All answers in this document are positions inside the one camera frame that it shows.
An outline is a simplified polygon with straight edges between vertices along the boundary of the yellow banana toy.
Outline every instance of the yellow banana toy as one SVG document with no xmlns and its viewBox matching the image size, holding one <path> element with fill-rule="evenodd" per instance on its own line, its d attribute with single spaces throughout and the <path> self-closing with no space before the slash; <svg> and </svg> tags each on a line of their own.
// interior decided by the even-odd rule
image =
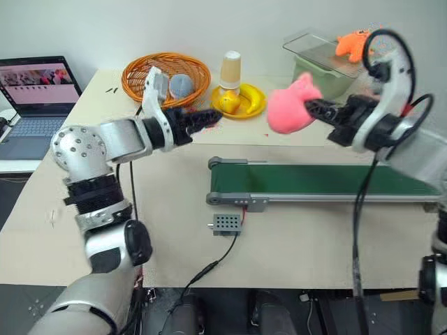
<svg viewBox="0 0 447 335">
<path fill-rule="evenodd" d="M 261 107 L 264 101 L 264 95 L 256 88 L 249 84 L 240 85 L 240 95 L 250 101 L 250 107 L 247 108 L 246 114 L 251 114 Z"/>
</svg>

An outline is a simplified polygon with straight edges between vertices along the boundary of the orange plush toy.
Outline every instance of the orange plush toy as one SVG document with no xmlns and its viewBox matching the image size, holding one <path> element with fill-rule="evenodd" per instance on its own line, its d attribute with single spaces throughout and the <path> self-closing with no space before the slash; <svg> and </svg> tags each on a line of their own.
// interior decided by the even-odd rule
<svg viewBox="0 0 447 335">
<path fill-rule="evenodd" d="M 363 46 L 370 34 L 368 31 L 358 30 L 346 36 L 339 37 L 337 39 L 338 46 L 335 49 L 335 54 L 339 57 L 350 54 L 348 60 L 351 63 L 357 63 L 362 59 Z"/>
</svg>

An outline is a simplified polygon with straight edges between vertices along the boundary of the green conveyor belt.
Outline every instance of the green conveyor belt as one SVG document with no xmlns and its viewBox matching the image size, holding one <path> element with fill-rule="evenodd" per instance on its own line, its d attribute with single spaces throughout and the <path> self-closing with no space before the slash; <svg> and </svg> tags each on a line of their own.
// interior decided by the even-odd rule
<svg viewBox="0 0 447 335">
<path fill-rule="evenodd" d="M 369 166 L 250 165 L 221 163 L 212 168 L 211 191 L 220 193 L 356 194 Z M 421 181 L 378 166 L 370 195 L 436 195 Z"/>
</svg>

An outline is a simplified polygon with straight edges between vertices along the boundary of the table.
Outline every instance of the table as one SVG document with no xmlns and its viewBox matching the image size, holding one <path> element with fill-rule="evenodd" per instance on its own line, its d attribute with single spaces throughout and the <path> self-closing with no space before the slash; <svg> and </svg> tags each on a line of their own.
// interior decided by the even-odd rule
<svg viewBox="0 0 447 335">
<path fill-rule="evenodd" d="M 11 120 L 15 115 L 15 110 L 2 110 L 0 112 L 0 117 L 4 117 L 7 120 Z M 11 122 L 11 125 L 15 125 L 17 121 L 20 120 L 20 115 L 16 115 Z M 5 133 L 0 136 L 0 143 L 10 132 L 10 128 L 5 131 Z M 23 174 L 32 173 L 39 166 L 41 161 L 39 160 L 0 160 L 0 176 L 1 175 L 12 175 L 12 174 Z"/>
<path fill-rule="evenodd" d="M 99 70 L 70 113 L 67 124 L 97 124 L 130 116 L 138 105 L 121 89 L 120 70 Z M 269 93 L 287 77 L 246 77 Z M 217 77 L 213 75 L 212 87 Z M 117 93 L 105 93 L 120 87 Z M 154 152 L 134 163 L 140 220 L 154 247 L 145 265 L 145 285 L 179 287 L 220 258 L 230 237 L 213 237 L 207 227 L 214 213 L 237 207 L 205 203 L 212 156 L 287 163 L 369 163 L 349 149 L 325 140 L 330 128 L 277 135 L 265 115 L 247 121 L 224 119 L 195 136 L 195 144 L 170 153 Z M 68 285 L 90 272 L 73 206 L 65 207 L 63 170 L 47 155 L 33 173 L 0 234 L 0 283 Z M 122 186 L 131 199 L 128 164 Z M 337 288 L 352 287 L 352 204 L 271 204 L 248 213 L 230 255 L 201 279 L 199 287 Z M 366 204 L 360 228 L 360 262 L 365 288 L 414 288 L 420 259 L 430 253 L 436 215 L 416 204 Z"/>
</svg>

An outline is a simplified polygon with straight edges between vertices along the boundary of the black cable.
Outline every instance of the black cable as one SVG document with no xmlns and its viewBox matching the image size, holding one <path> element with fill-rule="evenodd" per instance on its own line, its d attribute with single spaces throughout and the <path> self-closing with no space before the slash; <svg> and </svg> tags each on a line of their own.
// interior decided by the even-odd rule
<svg viewBox="0 0 447 335">
<path fill-rule="evenodd" d="M 414 66 L 413 56 L 411 55 L 408 45 L 405 43 L 403 38 L 400 37 L 398 33 L 389 29 L 378 29 L 376 31 L 373 31 L 371 35 L 368 36 L 367 40 L 365 41 L 365 44 L 363 45 L 363 54 L 362 54 L 363 66 L 367 69 L 369 74 L 372 74 L 374 72 L 371 63 L 369 62 L 369 48 L 371 47 L 372 40 L 374 40 L 377 36 L 390 36 L 391 38 L 394 38 L 404 50 L 408 62 L 410 64 L 409 73 L 411 78 L 411 90 L 407 103 L 411 104 L 414 97 L 414 91 L 416 90 L 416 68 Z"/>
<path fill-rule="evenodd" d="M 129 335 L 139 335 L 140 334 L 140 327 L 141 327 L 141 322 L 142 322 L 142 315 L 143 315 L 143 308 L 144 308 L 144 304 L 143 304 L 143 298 L 140 299 L 139 302 L 139 308 L 138 310 L 135 312 L 135 314 L 137 315 L 134 321 L 134 327 L 132 328 L 131 332 L 129 332 Z"/>
<path fill-rule="evenodd" d="M 138 115 L 140 115 L 141 111 L 142 111 L 142 106 L 140 106 L 138 108 L 137 112 L 135 113 L 135 116 L 137 117 Z"/>
<path fill-rule="evenodd" d="M 360 275 L 360 260 L 358 255 L 358 231 L 360 225 L 360 216 L 362 213 L 363 203 L 368 192 L 369 183 L 371 181 L 374 170 L 377 166 L 377 159 L 374 158 L 368 170 L 368 173 L 363 179 L 363 182 L 358 190 L 356 201 L 354 203 L 353 212 L 353 245 L 352 245 L 352 273 L 353 273 L 353 296 L 356 302 L 356 310 L 358 316 L 358 323 L 362 335 L 368 335 L 368 321 L 365 308 L 365 301 L 362 289 L 362 277 Z"/>
<path fill-rule="evenodd" d="M 117 178 L 118 184 L 119 184 L 119 169 L 121 167 L 121 164 L 117 164 L 117 168 L 115 170 L 115 177 Z"/>
<path fill-rule="evenodd" d="M 14 116 L 13 117 L 11 117 L 7 122 L 8 122 L 8 127 L 11 127 L 12 128 L 12 126 L 11 126 L 11 122 L 14 120 L 14 118 L 18 115 L 19 113 L 17 113 L 17 111 L 15 112 L 15 114 L 14 114 Z"/>
<path fill-rule="evenodd" d="M 133 164 L 132 164 L 132 161 L 129 162 L 129 166 L 130 166 L 130 169 L 131 169 L 131 185 L 132 185 L 133 210 L 135 212 L 135 219 L 138 221 L 137 200 L 136 200 L 136 196 L 135 196 L 135 186 L 133 184 Z"/>
<path fill-rule="evenodd" d="M 241 220 L 241 225 L 244 223 L 245 221 L 245 208 L 243 209 L 242 212 L 242 220 Z M 189 287 L 191 285 L 193 285 L 194 283 L 196 283 L 197 281 L 199 281 L 202 277 L 204 277 L 205 275 L 207 275 L 211 270 L 213 270 L 220 262 L 222 262 L 226 256 L 228 256 L 228 254 L 231 252 L 231 249 L 233 249 L 236 239 L 239 236 L 239 234 L 235 235 L 235 238 L 233 239 L 233 241 L 231 242 L 230 247 L 228 248 L 228 250 L 224 253 L 224 255 L 222 257 L 220 257 L 218 260 L 215 260 L 214 262 L 209 263 L 206 267 L 204 267 L 202 269 L 202 271 L 198 272 L 190 281 L 189 283 L 183 288 L 182 293 L 180 294 L 180 298 L 176 301 L 176 303 L 174 304 L 174 306 L 168 311 L 168 314 L 166 316 L 166 319 L 163 323 L 163 326 L 161 328 L 161 331 L 159 332 L 159 335 L 162 335 L 162 333 L 164 332 L 166 325 L 168 324 L 168 320 L 169 317 L 174 313 L 175 309 L 179 306 L 181 306 L 183 304 L 183 297 L 186 294 L 186 291 L 189 289 Z"/>
<path fill-rule="evenodd" d="M 143 297 L 144 297 L 143 293 L 144 293 L 144 290 L 142 288 L 142 281 L 141 281 L 141 283 L 138 284 L 138 291 L 136 293 L 135 306 L 133 307 L 133 310 L 131 312 L 131 318 L 124 325 L 124 327 L 119 331 L 119 333 L 117 335 L 124 335 L 130 329 L 130 327 L 135 323 L 135 321 L 137 320 L 137 316 L 141 314 Z"/>
</svg>

